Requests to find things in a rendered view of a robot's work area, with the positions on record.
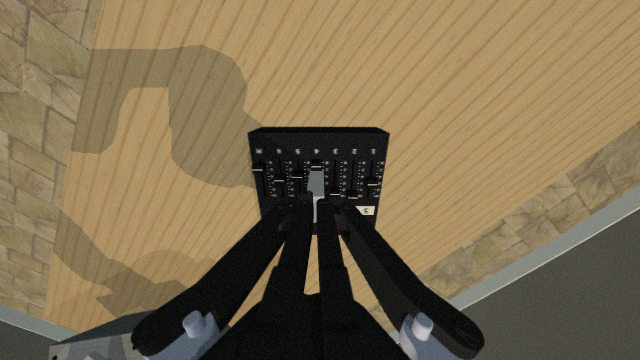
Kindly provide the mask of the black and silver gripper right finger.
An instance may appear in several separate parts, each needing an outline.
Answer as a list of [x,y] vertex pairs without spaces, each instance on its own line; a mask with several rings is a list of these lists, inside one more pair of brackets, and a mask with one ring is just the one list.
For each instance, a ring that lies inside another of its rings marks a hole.
[[478,326],[426,287],[355,205],[332,204],[324,169],[315,223],[325,360],[369,360],[338,232],[411,360],[473,360],[484,347]]

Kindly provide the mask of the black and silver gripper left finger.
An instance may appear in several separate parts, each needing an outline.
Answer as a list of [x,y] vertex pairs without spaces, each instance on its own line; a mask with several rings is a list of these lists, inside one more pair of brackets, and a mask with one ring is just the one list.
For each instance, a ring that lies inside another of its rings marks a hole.
[[310,169],[297,205],[276,204],[196,284],[140,321],[131,343],[146,360],[198,360],[283,244],[237,360],[284,360],[296,293],[305,288],[316,175]]

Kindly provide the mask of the black lighting desk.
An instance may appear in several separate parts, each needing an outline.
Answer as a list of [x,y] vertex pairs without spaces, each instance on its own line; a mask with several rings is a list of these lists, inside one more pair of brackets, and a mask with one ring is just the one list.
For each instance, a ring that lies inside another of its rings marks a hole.
[[389,132],[378,127],[260,127],[247,134],[261,218],[278,203],[297,205],[310,169],[324,169],[332,204],[352,203],[375,228]]

